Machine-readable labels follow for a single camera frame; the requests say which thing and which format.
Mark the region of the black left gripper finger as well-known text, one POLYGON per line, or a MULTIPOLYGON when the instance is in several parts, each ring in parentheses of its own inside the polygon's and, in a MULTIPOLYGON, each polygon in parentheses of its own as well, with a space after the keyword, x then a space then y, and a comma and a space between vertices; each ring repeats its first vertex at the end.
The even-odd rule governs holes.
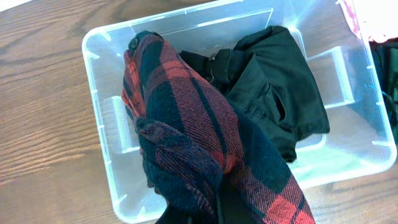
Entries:
POLYGON ((238 191, 226 180, 219 188, 220 205, 225 224, 256 224, 251 212, 244 206, 238 191))

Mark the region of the red black plaid shirt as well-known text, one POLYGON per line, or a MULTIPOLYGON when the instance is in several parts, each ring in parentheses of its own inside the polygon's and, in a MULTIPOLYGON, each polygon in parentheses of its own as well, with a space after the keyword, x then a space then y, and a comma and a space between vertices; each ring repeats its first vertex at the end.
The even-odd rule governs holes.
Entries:
POLYGON ((159 223, 223 223, 219 188, 238 191, 257 223, 313 223, 308 202, 270 140, 159 34, 124 53, 122 99, 139 136, 159 223))

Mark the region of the black garment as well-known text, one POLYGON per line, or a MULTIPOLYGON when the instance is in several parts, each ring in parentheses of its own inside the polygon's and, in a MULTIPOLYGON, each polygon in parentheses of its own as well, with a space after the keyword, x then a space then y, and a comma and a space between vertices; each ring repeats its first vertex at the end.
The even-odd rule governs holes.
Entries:
POLYGON ((329 133, 315 78, 287 28, 269 26, 210 57, 180 56, 255 122, 286 162, 296 160, 298 141, 329 133))

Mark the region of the dark green garment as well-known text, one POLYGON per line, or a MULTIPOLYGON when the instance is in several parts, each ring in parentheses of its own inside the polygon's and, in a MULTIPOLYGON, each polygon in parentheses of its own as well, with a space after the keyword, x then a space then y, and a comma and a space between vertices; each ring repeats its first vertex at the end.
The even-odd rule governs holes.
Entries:
POLYGON ((371 42, 371 53, 389 124, 397 144, 397 39, 382 44, 371 42))

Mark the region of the pink garment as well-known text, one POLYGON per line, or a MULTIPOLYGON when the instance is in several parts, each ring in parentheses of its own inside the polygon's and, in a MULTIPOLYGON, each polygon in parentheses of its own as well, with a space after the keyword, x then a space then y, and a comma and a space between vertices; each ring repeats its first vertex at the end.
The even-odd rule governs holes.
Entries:
POLYGON ((337 0, 350 31, 378 44, 397 38, 397 0, 337 0))

